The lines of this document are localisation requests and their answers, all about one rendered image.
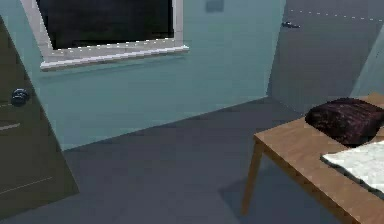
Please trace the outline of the white framed dark window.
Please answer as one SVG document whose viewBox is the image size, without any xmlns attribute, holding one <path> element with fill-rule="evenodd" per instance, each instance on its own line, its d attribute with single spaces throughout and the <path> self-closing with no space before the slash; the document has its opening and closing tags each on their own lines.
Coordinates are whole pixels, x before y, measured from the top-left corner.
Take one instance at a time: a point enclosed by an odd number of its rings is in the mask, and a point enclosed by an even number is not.
<svg viewBox="0 0 384 224">
<path fill-rule="evenodd" d="M 183 0 L 19 0 L 42 54 L 40 69 L 186 52 Z"/>
</svg>

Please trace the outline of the grey room door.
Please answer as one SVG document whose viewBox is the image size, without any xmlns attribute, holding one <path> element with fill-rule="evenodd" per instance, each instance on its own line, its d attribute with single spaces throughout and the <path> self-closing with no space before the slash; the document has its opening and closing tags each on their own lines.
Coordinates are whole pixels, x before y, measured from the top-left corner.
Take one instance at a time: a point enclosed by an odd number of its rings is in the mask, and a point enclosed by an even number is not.
<svg viewBox="0 0 384 224">
<path fill-rule="evenodd" d="M 305 113 L 348 97 L 384 25 L 384 0 L 286 0 L 268 95 Z"/>
</svg>

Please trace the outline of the dark maroon pillow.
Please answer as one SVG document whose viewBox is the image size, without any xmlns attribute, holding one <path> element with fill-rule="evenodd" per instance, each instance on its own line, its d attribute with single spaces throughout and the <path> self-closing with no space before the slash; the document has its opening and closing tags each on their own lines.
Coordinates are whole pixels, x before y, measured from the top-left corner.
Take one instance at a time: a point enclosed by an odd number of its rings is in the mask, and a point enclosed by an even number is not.
<svg viewBox="0 0 384 224">
<path fill-rule="evenodd" d="M 311 108 L 313 126 L 340 144 L 354 148 L 371 141 L 384 125 L 384 109 L 355 98 L 339 98 Z"/>
</svg>

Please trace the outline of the round black door knob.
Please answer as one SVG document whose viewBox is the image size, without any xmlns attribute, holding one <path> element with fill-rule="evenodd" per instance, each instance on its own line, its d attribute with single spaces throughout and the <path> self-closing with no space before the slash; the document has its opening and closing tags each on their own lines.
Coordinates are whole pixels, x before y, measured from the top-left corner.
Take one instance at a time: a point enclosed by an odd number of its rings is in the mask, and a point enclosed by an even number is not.
<svg viewBox="0 0 384 224">
<path fill-rule="evenodd" d="M 15 89 L 12 93 L 11 104 L 15 107 L 24 106 L 30 99 L 30 94 L 26 89 Z"/>
</svg>

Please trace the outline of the dark brown room door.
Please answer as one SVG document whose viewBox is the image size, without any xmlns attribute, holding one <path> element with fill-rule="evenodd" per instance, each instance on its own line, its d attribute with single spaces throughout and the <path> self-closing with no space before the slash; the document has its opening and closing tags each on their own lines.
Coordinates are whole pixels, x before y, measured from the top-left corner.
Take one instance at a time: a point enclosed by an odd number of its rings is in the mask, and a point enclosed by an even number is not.
<svg viewBox="0 0 384 224">
<path fill-rule="evenodd" d="M 15 89 L 29 101 L 11 104 Z M 50 122 L 0 17 L 0 220 L 79 192 Z"/>
</svg>

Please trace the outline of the white bed blanket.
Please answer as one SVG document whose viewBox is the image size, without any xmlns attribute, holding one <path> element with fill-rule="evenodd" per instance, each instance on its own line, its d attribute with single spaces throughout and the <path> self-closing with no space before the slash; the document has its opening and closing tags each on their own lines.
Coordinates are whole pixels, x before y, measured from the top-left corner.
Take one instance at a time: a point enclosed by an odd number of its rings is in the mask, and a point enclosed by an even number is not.
<svg viewBox="0 0 384 224">
<path fill-rule="evenodd" d="M 320 160 L 384 200 L 384 141 L 324 154 Z"/>
</svg>

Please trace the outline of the grey wall switch plate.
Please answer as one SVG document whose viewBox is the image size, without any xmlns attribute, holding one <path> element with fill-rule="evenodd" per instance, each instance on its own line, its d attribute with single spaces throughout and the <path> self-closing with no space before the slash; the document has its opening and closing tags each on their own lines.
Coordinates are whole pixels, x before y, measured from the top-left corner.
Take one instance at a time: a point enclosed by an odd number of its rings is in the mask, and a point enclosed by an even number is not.
<svg viewBox="0 0 384 224">
<path fill-rule="evenodd" d="M 224 0 L 206 0 L 205 10 L 207 13 L 223 12 Z"/>
</svg>

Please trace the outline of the wooden bed frame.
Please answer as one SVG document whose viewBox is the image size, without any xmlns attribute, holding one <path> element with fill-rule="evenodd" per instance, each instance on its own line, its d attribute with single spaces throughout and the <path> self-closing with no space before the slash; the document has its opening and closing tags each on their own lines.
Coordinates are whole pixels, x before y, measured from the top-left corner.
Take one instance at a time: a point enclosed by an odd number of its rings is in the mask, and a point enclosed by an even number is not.
<svg viewBox="0 0 384 224">
<path fill-rule="evenodd" d="M 384 200 L 320 160 L 345 147 L 300 118 L 254 135 L 241 213 L 247 214 L 263 155 L 343 224 L 384 224 Z"/>
</svg>

